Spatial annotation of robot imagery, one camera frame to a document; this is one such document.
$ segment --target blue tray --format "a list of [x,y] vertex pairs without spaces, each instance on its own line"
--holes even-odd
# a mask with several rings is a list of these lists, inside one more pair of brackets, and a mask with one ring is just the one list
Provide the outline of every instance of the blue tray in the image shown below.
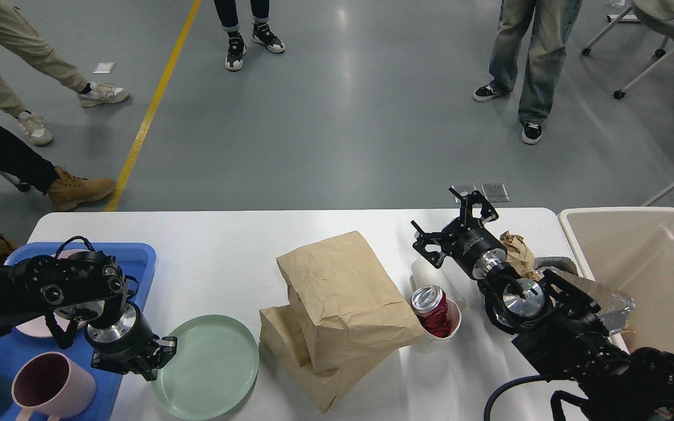
[[[97,250],[104,251],[105,254],[116,256],[118,265],[123,269],[124,274],[132,275],[139,281],[139,292],[134,296],[132,301],[140,309],[145,307],[147,295],[150,293],[150,286],[152,285],[153,274],[155,274],[155,261],[157,256],[155,250],[144,243],[92,243]],[[30,258],[39,255],[53,255],[61,243],[30,243],[12,253],[8,262],[17,262],[25,258]],[[72,242],[65,250],[84,249],[85,245],[82,242]],[[121,385],[121,378],[123,376],[107,371],[96,370],[90,367],[90,362],[93,357],[93,348],[89,346],[84,336],[85,328],[77,332],[77,337],[74,339],[74,344],[66,350],[59,349],[56,341],[53,338],[32,338],[26,336],[16,329],[12,330],[7,336],[0,338],[0,373],[7,375],[9,378],[14,378],[17,371],[30,358],[47,351],[59,351],[70,357],[75,363],[88,370],[95,378],[96,391],[95,399],[91,402],[83,413],[73,416],[73,420],[90,420],[103,421],[109,419],[113,405],[116,402],[116,395],[118,394],[118,387]],[[7,412],[0,417],[0,421],[14,421],[19,413],[20,407],[15,405],[7,410]],[[42,413],[34,413],[31,420],[41,421],[46,420],[47,416]]]

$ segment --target soda can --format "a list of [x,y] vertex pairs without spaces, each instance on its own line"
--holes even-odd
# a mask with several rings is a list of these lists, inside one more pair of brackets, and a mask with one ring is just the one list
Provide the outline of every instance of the soda can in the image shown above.
[[451,326],[446,317],[449,305],[446,303],[446,292],[441,287],[426,285],[418,288],[412,293],[410,306],[428,333],[439,338],[449,335]]

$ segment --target robotic arm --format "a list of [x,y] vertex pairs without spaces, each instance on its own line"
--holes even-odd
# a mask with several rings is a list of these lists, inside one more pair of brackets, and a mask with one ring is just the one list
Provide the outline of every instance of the robotic arm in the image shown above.
[[[95,251],[82,237],[68,240],[56,256],[77,238],[90,251],[67,258],[35,256],[0,267],[0,337],[44,315],[59,347],[65,349],[84,321],[85,338],[94,349],[92,367],[122,375],[131,371],[155,380],[157,369],[176,354],[177,339],[158,338],[139,307],[128,301],[136,293],[128,290],[128,279],[133,278],[123,274],[114,256]],[[54,313],[70,321],[66,332]]]
[[[495,398],[509,387],[531,380],[577,381],[587,399],[557,391],[551,399],[553,418],[565,420],[561,401],[577,405],[591,421],[646,421],[657,414],[674,419],[674,355],[650,347],[627,354],[612,344],[597,317],[599,305],[583,291],[546,270],[540,281],[523,279],[506,263],[506,248],[484,224],[498,213],[478,191],[460,195],[460,216],[441,232],[417,229],[412,247],[436,268],[447,256],[484,296],[490,322],[516,335],[511,343],[540,373],[514,381],[492,395],[484,418],[490,417]],[[473,206],[480,205],[480,217]],[[428,246],[440,251],[428,251]]]

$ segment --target pink mug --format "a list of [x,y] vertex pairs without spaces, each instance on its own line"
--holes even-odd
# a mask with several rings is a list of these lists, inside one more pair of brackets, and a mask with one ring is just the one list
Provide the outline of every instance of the pink mug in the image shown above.
[[90,405],[95,379],[61,352],[46,352],[30,359],[12,382],[12,399],[22,409],[16,421],[27,421],[34,412],[48,421],[70,418]]

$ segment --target crumpled paper bag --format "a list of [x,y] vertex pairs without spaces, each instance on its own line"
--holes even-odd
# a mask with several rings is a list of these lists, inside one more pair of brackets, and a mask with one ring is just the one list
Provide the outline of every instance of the crumpled paper bag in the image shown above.
[[277,264],[316,372],[385,354],[425,335],[358,232],[299,247]]
[[259,315],[262,319],[259,340],[269,347],[322,413],[391,354],[373,355],[317,374],[310,362],[300,363],[304,355],[308,357],[308,351],[292,308],[270,307],[259,310]]
[[506,263],[511,264],[523,278],[540,279],[541,276],[535,273],[535,255],[532,250],[524,243],[524,237],[510,232],[504,232],[498,238],[506,247],[508,255]]

